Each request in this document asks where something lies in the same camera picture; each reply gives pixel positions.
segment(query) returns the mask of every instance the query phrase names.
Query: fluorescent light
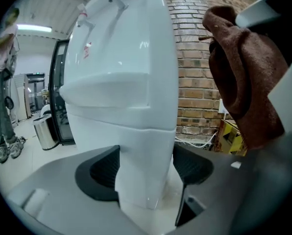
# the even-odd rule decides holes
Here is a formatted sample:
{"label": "fluorescent light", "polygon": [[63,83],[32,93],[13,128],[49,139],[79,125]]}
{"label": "fluorescent light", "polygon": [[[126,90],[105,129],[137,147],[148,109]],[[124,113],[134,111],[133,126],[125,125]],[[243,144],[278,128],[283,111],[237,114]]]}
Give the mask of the fluorescent light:
{"label": "fluorescent light", "polygon": [[51,27],[38,26],[38,25],[30,25],[30,24],[18,24],[19,30],[37,30],[44,32],[51,32]]}

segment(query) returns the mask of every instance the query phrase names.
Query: trash can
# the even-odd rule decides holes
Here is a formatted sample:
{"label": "trash can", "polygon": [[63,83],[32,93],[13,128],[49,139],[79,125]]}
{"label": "trash can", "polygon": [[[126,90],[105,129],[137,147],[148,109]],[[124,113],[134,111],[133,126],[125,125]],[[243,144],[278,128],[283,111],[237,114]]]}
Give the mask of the trash can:
{"label": "trash can", "polygon": [[46,114],[33,121],[36,135],[39,143],[44,151],[54,149],[58,144],[59,140],[55,133],[51,114]]}

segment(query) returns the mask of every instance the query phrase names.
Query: sneaker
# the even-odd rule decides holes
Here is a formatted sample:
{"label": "sneaker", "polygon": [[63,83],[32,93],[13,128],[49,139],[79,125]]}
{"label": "sneaker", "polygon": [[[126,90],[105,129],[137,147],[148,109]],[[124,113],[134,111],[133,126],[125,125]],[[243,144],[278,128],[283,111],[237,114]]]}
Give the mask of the sneaker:
{"label": "sneaker", "polygon": [[14,143],[11,143],[10,146],[11,158],[16,159],[22,152],[23,144],[17,139]]}
{"label": "sneaker", "polygon": [[7,161],[10,151],[6,145],[0,146],[0,163],[3,164]]}

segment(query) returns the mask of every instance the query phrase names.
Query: brown towel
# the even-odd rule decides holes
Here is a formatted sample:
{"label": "brown towel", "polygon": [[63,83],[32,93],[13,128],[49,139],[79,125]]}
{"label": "brown towel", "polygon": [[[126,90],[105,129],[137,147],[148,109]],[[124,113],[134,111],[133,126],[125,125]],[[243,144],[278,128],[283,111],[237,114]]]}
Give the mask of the brown towel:
{"label": "brown towel", "polygon": [[206,11],[203,25],[215,39],[209,47],[209,66],[247,148],[259,148],[284,133],[268,94],[288,65],[269,37],[239,28],[235,18],[228,6]]}

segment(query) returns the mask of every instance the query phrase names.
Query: wall socket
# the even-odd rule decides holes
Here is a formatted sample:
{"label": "wall socket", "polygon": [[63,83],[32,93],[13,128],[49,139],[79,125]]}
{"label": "wall socket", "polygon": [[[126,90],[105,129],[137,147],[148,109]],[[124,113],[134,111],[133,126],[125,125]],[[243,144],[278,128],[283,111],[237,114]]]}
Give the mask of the wall socket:
{"label": "wall socket", "polygon": [[218,113],[226,113],[229,114],[228,110],[225,108],[225,106],[223,105],[223,100],[219,99],[219,109],[218,109]]}

